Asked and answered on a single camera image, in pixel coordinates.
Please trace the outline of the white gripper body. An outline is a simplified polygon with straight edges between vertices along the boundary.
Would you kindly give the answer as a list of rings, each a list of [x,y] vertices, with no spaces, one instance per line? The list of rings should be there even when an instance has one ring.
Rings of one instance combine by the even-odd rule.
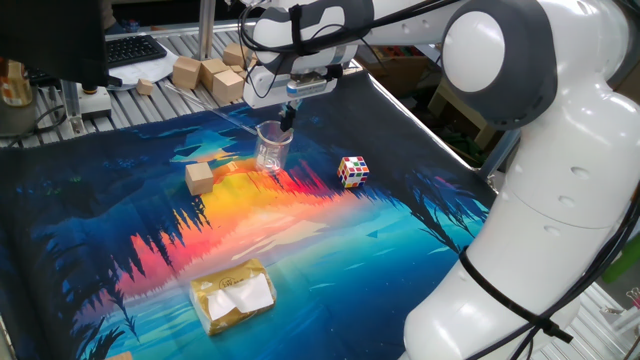
[[[250,70],[243,99],[252,108],[262,108],[329,93],[357,49],[349,44],[308,56],[278,55]]]

